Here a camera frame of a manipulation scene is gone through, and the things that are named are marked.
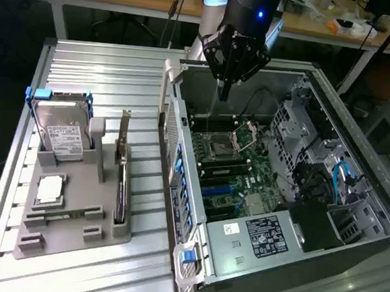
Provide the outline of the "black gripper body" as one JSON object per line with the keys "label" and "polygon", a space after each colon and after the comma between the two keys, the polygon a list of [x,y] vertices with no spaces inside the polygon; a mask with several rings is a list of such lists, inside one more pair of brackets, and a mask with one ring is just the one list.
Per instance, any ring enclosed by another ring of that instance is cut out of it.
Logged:
{"label": "black gripper body", "polygon": [[231,27],[229,45],[237,37],[264,40],[270,52],[282,30],[284,0],[228,0],[223,24]]}

